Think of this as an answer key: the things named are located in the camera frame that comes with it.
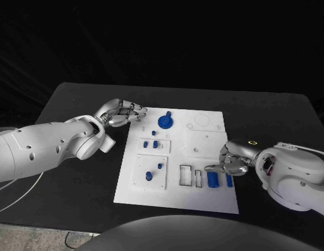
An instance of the peg board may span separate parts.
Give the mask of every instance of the peg board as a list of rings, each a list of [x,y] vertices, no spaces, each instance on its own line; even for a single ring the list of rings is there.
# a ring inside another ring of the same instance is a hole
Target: peg board
[[[174,125],[163,129],[158,118],[167,111],[173,113]],[[148,148],[144,148],[144,141],[148,141]],[[226,175],[219,174],[221,187],[211,188],[203,169],[219,164],[219,152],[226,142],[222,112],[148,108],[143,122],[131,123],[115,203],[239,214],[235,187],[228,187]],[[180,185],[182,166],[192,166],[192,186]],[[145,178],[148,168],[151,181]],[[200,181],[196,184],[196,171],[202,171],[202,187]]]

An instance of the blue cylinder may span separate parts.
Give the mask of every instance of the blue cylinder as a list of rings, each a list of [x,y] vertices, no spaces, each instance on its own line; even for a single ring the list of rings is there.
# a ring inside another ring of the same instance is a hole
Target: blue cylinder
[[[228,187],[234,187],[232,176],[226,174]]]
[[[148,181],[153,180],[153,173],[151,173],[151,172],[147,172],[147,174],[145,174],[145,179],[147,179]]]
[[[169,129],[171,128],[174,125],[174,120],[171,118],[171,112],[169,111],[167,112],[167,115],[163,116],[160,119],[158,119],[158,126],[163,128],[163,129]]]
[[[208,179],[209,179],[209,187],[218,188],[221,186],[218,173],[208,172]]]

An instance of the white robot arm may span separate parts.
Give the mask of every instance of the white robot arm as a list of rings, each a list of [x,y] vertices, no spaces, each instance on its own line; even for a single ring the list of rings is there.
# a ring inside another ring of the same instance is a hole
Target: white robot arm
[[[106,127],[121,127],[145,116],[147,108],[114,99],[93,116],[0,132],[0,182],[49,171],[67,158],[85,160],[98,149],[108,153],[115,141],[106,134]]]
[[[255,167],[271,197],[293,210],[313,209],[324,215],[324,161],[300,148],[306,147],[278,143],[265,148],[257,141],[231,140],[221,151],[221,165],[208,166],[206,171],[241,176]]]

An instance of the floor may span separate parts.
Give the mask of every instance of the floor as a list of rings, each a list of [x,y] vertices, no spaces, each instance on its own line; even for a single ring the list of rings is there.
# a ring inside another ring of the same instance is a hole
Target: floor
[[[0,224],[0,251],[69,251],[66,236],[69,231],[39,229]],[[78,248],[93,237],[93,234],[72,232],[69,246]]]

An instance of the black table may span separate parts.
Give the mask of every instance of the black table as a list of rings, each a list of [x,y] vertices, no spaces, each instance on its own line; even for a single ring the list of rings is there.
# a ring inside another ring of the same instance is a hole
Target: black table
[[[324,151],[324,127],[304,95],[225,92],[63,83],[37,123],[92,115],[112,99],[147,107],[222,111],[229,139],[294,143]],[[0,223],[101,233],[151,216],[195,214],[234,219],[273,229],[324,249],[324,216],[281,206],[263,188],[254,171],[235,178],[241,214],[213,213],[114,203],[130,125],[109,128],[117,140],[111,152],[82,161],[67,159],[46,172],[27,197],[0,213]],[[39,176],[18,180],[0,192],[0,208],[33,186]]]

